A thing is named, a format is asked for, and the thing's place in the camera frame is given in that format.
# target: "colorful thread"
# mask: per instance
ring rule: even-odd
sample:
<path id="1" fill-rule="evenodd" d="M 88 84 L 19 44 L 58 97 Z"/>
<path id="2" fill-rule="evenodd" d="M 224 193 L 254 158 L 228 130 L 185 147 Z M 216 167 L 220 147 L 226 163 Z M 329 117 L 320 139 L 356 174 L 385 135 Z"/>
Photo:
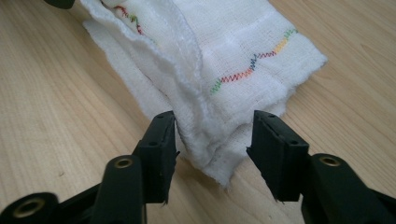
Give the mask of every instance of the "colorful thread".
<path id="1" fill-rule="evenodd" d="M 283 48 L 285 48 L 286 44 L 289 42 L 290 37 L 293 34 L 297 34 L 298 31 L 296 29 L 290 29 L 285 32 L 283 35 L 283 39 L 274 47 L 273 50 L 265 53 L 253 54 L 253 58 L 250 59 L 250 67 L 242 73 L 236 73 L 227 77 L 219 77 L 216 79 L 215 85 L 210 89 L 210 93 L 216 93 L 220 90 L 222 83 L 233 82 L 239 80 L 243 77 L 249 77 L 256 67 L 256 62 L 258 59 L 264 59 L 269 57 L 276 56 Z"/>
<path id="2" fill-rule="evenodd" d="M 116 6 L 116 7 L 114 7 L 115 9 L 120 9 L 121 10 L 121 13 L 122 13 L 122 16 L 124 17 L 124 18 L 127 18 L 127 19 L 129 19 L 131 22 L 135 22 L 136 21 L 136 30 L 137 30 L 137 32 L 140 34 L 140 35 L 144 35 L 143 34 L 143 31 L 142 31 L 142 28 L 140 27 L 140 24 L 139 24 L 139 19 L 136 17 L 136 15 L 134 15 L 134 14 L 129 14 L 128 13 L 128 11 L 126 10 L 126 8 L 125 7 L 121 7 L 121 6 Z"/>

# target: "cloth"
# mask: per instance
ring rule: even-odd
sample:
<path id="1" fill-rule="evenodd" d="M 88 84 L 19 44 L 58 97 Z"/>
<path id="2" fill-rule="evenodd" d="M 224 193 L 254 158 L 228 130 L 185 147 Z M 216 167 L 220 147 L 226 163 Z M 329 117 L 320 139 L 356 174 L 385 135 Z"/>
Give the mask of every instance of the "cloth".
<path id="1" fill-rule="evenodd" d="M 326 62 L 266 0 L 81 0 L 95 43 L 152 118 L 174 110 L 177 148 L 227 186 L 253 111 L 282 115 Z"/>

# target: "folded towel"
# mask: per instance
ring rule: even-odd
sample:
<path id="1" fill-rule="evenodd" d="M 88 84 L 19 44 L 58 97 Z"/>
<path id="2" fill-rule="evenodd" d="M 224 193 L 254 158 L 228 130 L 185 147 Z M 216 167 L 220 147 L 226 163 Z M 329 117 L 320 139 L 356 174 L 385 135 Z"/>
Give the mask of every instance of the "folded towel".
<path id="1" fill-rule="evenodd" d="M 265 0 L 82 0 L 84 26 L 152 118 L 174 110 L 182 156 L 227 186 L 253 111 L 281 115 L 325 62 Z"/>

